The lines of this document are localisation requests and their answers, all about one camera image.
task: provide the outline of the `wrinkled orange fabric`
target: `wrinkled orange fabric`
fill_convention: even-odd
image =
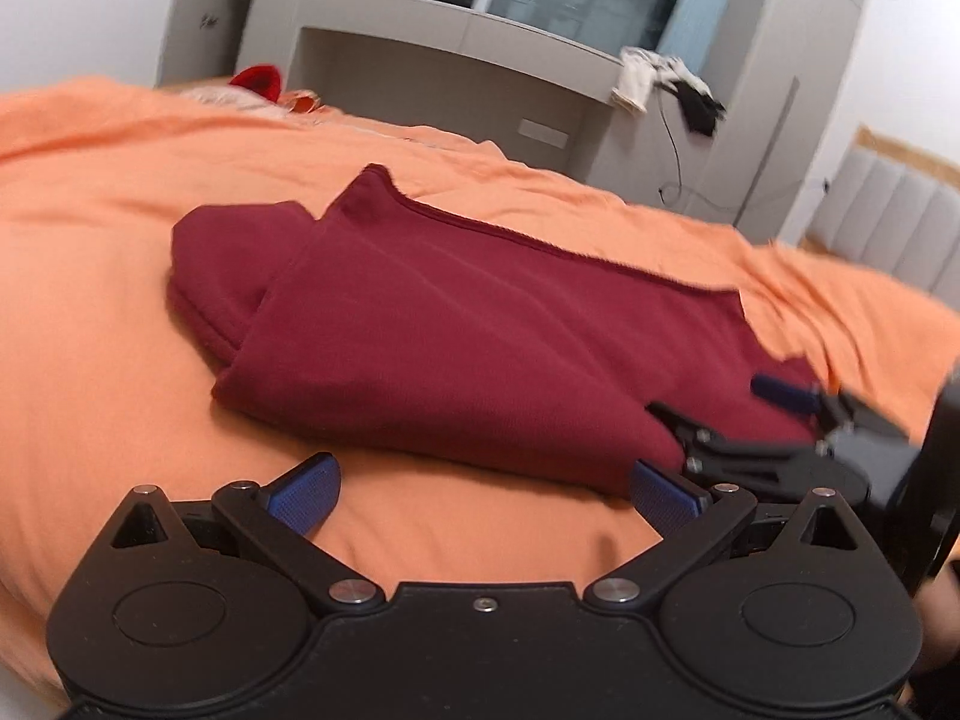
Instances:
[[[323,111],[273,122],[84,79],[0,98],[0,659],[56,683],[38,637],[132,485],[204,498],[317,445],[212,403],[213,373],[164,302],[170,228],[204,203],[296,199],[313,215],[364,165],[421,202],[691,284],[736,287],[760,341],[805,354],[923,435],[960,316],[867,269],[628,206],[490,143]],[[451,386],[456,386],[451,377]],[[397,581],[582,586],[656,534],[622,501],[354,447],[315,541]],[[16,612],[10,609],[16,606]]]

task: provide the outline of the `red object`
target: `red object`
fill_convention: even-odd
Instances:
[[[173,231],[170,298],[224,367],[214,397],[298,433],[626,496],[683,462],[644,406],[734,439],[811,440],[750,392],[773,360],[736,292],[573,254],[402,196],[367,167],[320,220],[202,207]]]
[[[230,85],[242,86],[276,103],[283,88],[283,77],[275,65],[253,65],[230,79]]]

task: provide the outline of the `white cloth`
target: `white cloth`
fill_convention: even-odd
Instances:
[[[675,89],[676,81],[686,81],[702,95],[710,88],[686,69],[678,56],[660,56],[656,52],[627,46],[620,52],[623,69],[613,87],[613,99],[634,114],[647,112],[647,103],[656,84]]]

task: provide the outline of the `silver screw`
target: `silver screw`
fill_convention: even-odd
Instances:
[[[640,595],[640,588],[635,581],[611,577],[597,581],[593,585],[593,594],[608,604],[625,604]]]
[[[496,611],[499,606],[500,605],[496,603],[496,598],[478,598],[473,602],[473,608],[477,611],[483,611],[483,613]]]
[[[365,579],[342,579],[335,581],[328,593],[338,604],[366,604],[376,595],[376,585]]]

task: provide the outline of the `blue curtain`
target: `blue curtain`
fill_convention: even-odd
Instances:
[[[726,7],[727,0],[678,0],[656,51],[680,57],[699,76]]]

